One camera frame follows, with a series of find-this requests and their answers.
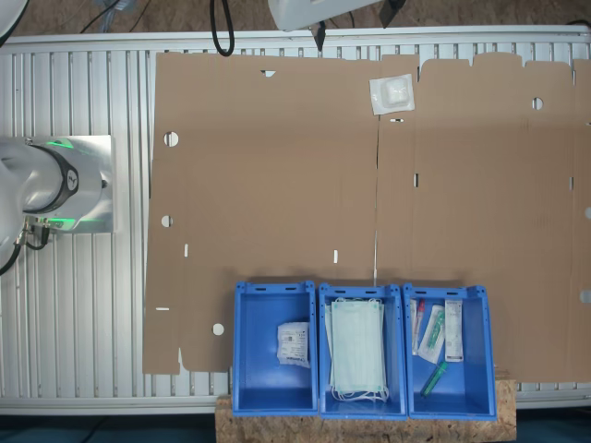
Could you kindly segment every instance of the aluminum profile table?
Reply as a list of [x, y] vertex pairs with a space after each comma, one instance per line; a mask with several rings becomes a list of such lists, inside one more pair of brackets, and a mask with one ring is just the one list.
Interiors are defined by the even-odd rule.
[[[328, 30], [319, 53], [307, 31], [257, 31], [236, 34], [235, 54], [419, 54], [422, 65], [499, 51], [572, 66], [590, 43], [573, 26]], [[1, 279], [0, 414], [212, 413], [232, 388], [228, 373], [141, 372], [155, 55], [165, 51], [215, 49], [208, 32], [23, 37], [0, 49], [0, 137], [111, 135], [115, 147], [115, 233], [54, 234]], [[590, 405], [583, 381], [523, 380], [517, 407]]]

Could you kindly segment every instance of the flattened cardboard box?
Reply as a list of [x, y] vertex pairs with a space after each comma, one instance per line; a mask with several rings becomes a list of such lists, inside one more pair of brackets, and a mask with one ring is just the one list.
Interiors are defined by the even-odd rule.
[[488, 287], [517, 379], [589, 379], [589, 63], [575, 87], [567, 65], [510, 54], [428, 61], [416, 110], [378, 126], [368, 81], [417, 65], [159, 55], [145, 373], [177, 374], [179, 349], [227, 370], [236, 281], [367, 283], [377, 232], [381, 283]]

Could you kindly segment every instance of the face mask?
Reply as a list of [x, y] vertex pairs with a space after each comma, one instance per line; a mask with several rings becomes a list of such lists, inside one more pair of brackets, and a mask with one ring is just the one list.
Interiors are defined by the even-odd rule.
[[383, 304], [377, 300], [338, 299], [332, 302], [330, 311], [325, 317], [332, 351], [333, 397], [340, 401], [386, 401]]

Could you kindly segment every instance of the blue storage crate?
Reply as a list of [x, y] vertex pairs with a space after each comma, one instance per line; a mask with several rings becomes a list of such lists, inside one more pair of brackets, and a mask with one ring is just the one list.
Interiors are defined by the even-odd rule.
[[[277, 328], [302, 321], [309, 322], [310, 368], [280, 365]], [[232, 408], [242, 416], [318, 414], [313, 281], [236, 285]]]
[[[337, 298], [378, 298], [384, 303], [383, 345], [386, 382], [390, 397], [383, 401], [337, 401], [330, 385], [331, 353], [324, 323], [324, 306]], [[322, 418], [356, 418], [380, 420], [406, 419], [406, 384], [404, 375], [403, 314], [400, 288], [396, 285], [378, 287], [319, 287], [320, 328], [320, 416]]]
[[[403, 287], [404, 336], [406, 343], [406, 380], [408, 413], [411, 418], [449, 420], [496, 420], [497, 398], [492, 359], [492, 338], [488, 316], [488, 298], [482, 286], [455, 289]], [[425, 314], [418, 334], [425, 334], [433, 305], [445, 306], [445, 300], [462, 300], [462, 341], [464, 361], [448, 363], [435, 389], [426, 397], [421, 390], [436, 366], [412, 355], [410, 299], [425, 300]], [[445, 343], [438, 363], [445, 361]]]

